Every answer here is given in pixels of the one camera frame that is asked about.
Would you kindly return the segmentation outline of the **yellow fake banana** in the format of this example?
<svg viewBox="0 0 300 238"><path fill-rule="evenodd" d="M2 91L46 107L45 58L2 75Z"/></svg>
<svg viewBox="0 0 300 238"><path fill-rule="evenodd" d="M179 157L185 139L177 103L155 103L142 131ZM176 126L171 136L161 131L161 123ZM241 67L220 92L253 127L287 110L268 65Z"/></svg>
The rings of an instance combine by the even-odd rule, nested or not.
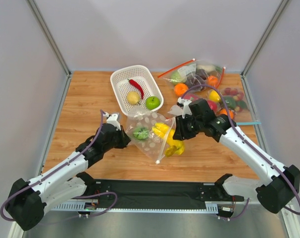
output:
<svg viewBox="0 0 300 238"><path fill-rule="evenodd" d="M169 147L164 152L164 155L166 157L171 157L173 155L182 155L184 153L185 144L181 140L173 139L173 135L175 133L175 130L173 128L162 122L157 122L152 127L152 131L161 139L164 139L166 137L165 142L169 145Z"/></svg>

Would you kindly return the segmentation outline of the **clear dotted zip bag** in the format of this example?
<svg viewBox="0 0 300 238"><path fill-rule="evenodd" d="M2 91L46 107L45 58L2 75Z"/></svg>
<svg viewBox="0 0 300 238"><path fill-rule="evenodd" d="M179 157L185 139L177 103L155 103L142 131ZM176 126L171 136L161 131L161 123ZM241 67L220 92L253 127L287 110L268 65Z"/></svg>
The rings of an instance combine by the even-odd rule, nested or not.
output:
<svg viewBox="0 0 300 238"><path fill-rule="evenodd" d="M169 145L165 142L166 137L161 139L152 131L152 127L157 122L162 122L173 129L175 128L174 118L167 119L157 112L136 106L128 113L125 132L130 137L133 145L140 149L146 156L154 160L156 164L159 164L165 157L164 152ZM149 130L150 133L147 140L137 140L133 136L133 131L140 126L146 127Z"/></svg>

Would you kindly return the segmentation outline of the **green fake apple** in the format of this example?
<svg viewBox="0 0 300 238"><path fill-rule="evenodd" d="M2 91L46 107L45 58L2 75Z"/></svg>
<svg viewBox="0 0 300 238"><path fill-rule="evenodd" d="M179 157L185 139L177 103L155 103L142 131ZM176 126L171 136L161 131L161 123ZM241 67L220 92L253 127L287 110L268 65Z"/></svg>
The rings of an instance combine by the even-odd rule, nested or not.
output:
<svg viewBox="0 0 300 238"><path fill-rule="evenodd" d="M156 96L150 96L146 99L146 108L148 110L154 110L160 106L160 99Z"/></svg>

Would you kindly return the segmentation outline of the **yellow fake pear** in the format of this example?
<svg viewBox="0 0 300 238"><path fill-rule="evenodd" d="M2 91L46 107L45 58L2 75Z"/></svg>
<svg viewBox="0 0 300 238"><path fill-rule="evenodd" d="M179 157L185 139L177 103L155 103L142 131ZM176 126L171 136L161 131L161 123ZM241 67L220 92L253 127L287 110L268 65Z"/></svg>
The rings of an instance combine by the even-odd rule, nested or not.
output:
<svg viewBox="0 0 300 238"><path fill-rule="evenodd" d="M129 104L138 105L141 100L141 97L140 97L139 93L137 93L135 91L131 91L127 94L126 99Z"/></svg>

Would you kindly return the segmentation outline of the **red fake chili pepper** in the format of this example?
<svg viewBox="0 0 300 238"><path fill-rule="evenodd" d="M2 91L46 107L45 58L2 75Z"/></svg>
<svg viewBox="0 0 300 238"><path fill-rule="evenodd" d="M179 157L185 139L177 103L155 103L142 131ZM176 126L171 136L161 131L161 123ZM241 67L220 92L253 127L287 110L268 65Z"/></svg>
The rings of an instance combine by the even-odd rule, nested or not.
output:
<svg viewBox="0 0 300 238"><path fill-rule="evenodd" d="M129 82L129 84L130 84L131 86L133 86L135 89L138 90L138 92L136 92L136 93L140 96L141 99L143 99L143 98L144 98L144 91L143 91L142 87L140 86L140 84L137 83L137 82L136 82L135 80L133 80L133 79L128 79L128 82Z"/></svg>

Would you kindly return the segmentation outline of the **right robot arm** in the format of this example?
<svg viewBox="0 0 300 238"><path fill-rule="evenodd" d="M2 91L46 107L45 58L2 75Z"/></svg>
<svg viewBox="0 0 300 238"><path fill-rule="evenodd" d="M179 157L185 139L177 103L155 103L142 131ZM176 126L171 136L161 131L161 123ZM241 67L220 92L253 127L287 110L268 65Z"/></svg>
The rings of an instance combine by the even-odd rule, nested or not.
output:
<svg viewBox="0 0 300 238"><path fill-rule="evenodd" d="M251 141L227 115L215 115L207 100L178 98L181 108L176 118L175 140L189 140L204 133L229 148L258 176L258 180L229 176L223 188L229 195L257 199L271 213L278 213L293 199L299 198L300 170L285 166Z"/></svg>

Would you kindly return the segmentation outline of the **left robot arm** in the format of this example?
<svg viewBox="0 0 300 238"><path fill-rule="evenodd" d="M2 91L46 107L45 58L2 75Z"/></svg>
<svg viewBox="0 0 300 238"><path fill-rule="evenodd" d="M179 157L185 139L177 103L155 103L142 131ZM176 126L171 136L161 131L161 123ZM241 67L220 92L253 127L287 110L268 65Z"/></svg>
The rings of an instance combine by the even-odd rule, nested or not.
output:
<svg viewBox="0 0 300 238"><path fill-rule="evenodd" d="M16 180L4 209L24 231L35 227L56 205L71 198L87 196L93 178L85 170L99 162L111 149L127 147L130 138L123 126L103 123L94 136L80 144L64 161L28 181Z"/></svg>

